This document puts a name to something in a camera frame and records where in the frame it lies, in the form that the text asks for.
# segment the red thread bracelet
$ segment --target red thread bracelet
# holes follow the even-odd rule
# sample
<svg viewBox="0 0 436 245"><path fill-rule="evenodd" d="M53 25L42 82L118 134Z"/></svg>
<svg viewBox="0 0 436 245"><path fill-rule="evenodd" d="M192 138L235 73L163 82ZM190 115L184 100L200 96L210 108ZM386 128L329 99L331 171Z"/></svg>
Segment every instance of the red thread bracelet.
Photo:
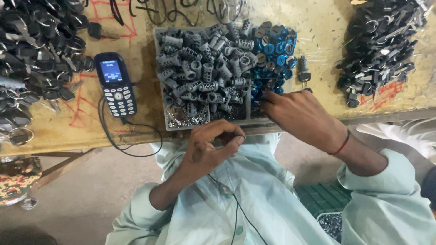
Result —
<svg viewBox="0 0 436 245"><path fill-rule="evenodd" d="M349 130L347 130L347 132L348 132L348 135L347 135L347 138L345 139L344 144L335 153L328 153L330 156L340 153L342 151L342 149L347 145L348 140L350 139L350 134L351 134L351 132Z"/></svg>

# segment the green crate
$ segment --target green crate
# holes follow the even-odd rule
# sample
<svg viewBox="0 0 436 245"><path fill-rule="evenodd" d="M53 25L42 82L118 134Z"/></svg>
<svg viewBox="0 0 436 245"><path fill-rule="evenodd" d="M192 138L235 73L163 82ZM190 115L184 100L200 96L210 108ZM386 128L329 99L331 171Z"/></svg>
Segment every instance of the green crate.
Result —
<svg viewBox="0 0 436 245"><path fill-rule="evenodd" d="M339 181L298 186L295 191L317 220L323 214L341 213L351 201L351 191L343 188Z"/></svg>

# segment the sleeve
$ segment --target sleeve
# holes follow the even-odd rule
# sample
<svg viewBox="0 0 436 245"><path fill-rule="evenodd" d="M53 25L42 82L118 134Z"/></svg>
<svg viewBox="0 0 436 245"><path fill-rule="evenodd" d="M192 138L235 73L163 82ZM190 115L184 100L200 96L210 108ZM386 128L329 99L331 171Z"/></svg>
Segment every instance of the sleeve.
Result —
<svg viewBox="0 0 436 245"><path fill-rule="evenodd" d="M436 221L430 201L420 195L415 169L402 154L380 154L388 166L377 175L357 176L345 164L338 170L339 182L353 190L343 212L342 244L434 244Z"/></svg>
<svg viewBox="0 0 436 245"><path fill-rule="evenodd" d="M113 222L113 231L106 237L106 245L154 245L160 229L170 218L171 210L160 211L150 203L151 189L158 186L147 183L133 194Z"/></svg>

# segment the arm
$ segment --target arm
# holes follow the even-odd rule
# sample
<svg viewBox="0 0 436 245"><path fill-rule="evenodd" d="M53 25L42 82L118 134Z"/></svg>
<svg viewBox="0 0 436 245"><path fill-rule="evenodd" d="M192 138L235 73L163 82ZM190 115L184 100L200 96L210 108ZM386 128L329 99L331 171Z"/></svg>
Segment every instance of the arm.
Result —
<svg viewBox="0 0 436 245"><path fill-rule="evenodd" d="M344 144L347 128L308 91L264 94L261 111L283 130L327 153ZM343 213L343 244L429 244L436 221L420 196L413 166L401 154L377 153L350 136L336 157L341 184L354 192Z"/></svg>
<svg viewBox="0 0 436 245"><path fill-rule="evenodd" d="M212 141L223 134L231 137L224 140L224 147L216 149ZM244 135L238 125L225 120L193 129L178 169L162 184L147 183L136 190L114 220L114 230L107 235L106 245L156 244L158 230L169 222L171 206L182 189L212 172L228 157L235 156Z"/></svg>

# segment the light blue kurta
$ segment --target light blue kurta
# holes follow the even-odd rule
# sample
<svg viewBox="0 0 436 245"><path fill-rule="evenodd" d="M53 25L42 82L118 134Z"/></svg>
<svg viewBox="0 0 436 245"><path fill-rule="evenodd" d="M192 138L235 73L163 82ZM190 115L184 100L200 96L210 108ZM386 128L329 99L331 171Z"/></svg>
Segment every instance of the light blue kurta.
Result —
<svg viewBox="0 0 436 245"><path fill-rule="evenodd" d="M337 245L300 203L292 187L294 175L273 154L278 134L247 137L236 157L211 176L236 195L245 215L268 245ZM186 144L165 143L157 156L166 180L183 159ZM436 221L429 200L420 197L415 171L402 154L383 150L388 167L360 177L343 165L337 177L353 190L343 213L342 244L434 244ZM158 211L149 200L155 183L139 188L113 222L107 245L234 245L264 242L238 208L236 200L208 176L187 186L173 210Z"/></svg>

